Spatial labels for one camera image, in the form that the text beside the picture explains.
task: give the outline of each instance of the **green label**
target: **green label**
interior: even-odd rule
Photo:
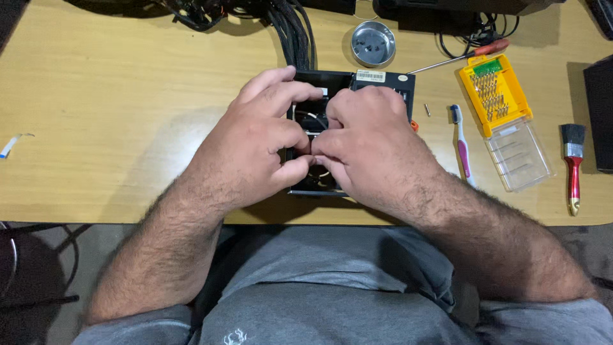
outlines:
[[[484,74],[502,71],[502,65],[496,59],[473,68],[473,71],[477,76],[483,76]]]

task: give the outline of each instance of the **hand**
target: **hand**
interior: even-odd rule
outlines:
[[[298,183],[315,163],[305,154],[281,164],[277,154],[284,147],[309,153],[308,136],[284,115],[293,102],[323,97],[321,89],[291,81],[295,72],[288,66],[251,79],[178,179],[220,217]]]
[[[330,129],[311,145],[317,164],[356,201],[409,223],[426,219],[451,177],[411,128],[402,97],[386,87],[345,89],[326,115]]]

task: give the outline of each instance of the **metal bowl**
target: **metal bowl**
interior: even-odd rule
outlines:
[[[351,51],[362,66],[377,67],[392,58],[396,52],[396,40],[384,24],[365,21],[353,31]]]

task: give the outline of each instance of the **clear plastic case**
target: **clear plastic case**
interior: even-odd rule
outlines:
[[[555,176],[532,121],[525,117],[495,127],[485,144],[507,192],[519,192]]]

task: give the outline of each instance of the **wooden desk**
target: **wooden desk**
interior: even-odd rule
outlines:
[[[355,71],[349,39],[361,20],[308,9],[318,69]],[[0,160],[0,219],[132,223],[188,164],[240,87],[284,66],[273,28],[238,19],[197,33],[172,17],[96,15],[59,0],[33,0],[0,56],[0,145],[33,133]],[[412,71],[445,59],[432,34],[394,32],[397,52],[384,70]],[[450,49],[462,47],[447,40]],[[455,76],[463,63],[417,76],[414,119],[439,162],[459,173],[446,106],[460,104],[478,185],[548,225],[613,222],[613,176],[595,172],[586,143],[581,211],[566,207],[566,167],[558,125],[588,124],[581,68],[613,52],[582,3],[522,18],[506,54],[533,112],[557,176],[506,193],[482,141],[474,109]],[[432,117],[426,117],[428,103]],[[232,213],[228,223],[387,224],[350,200],[279,194]]]

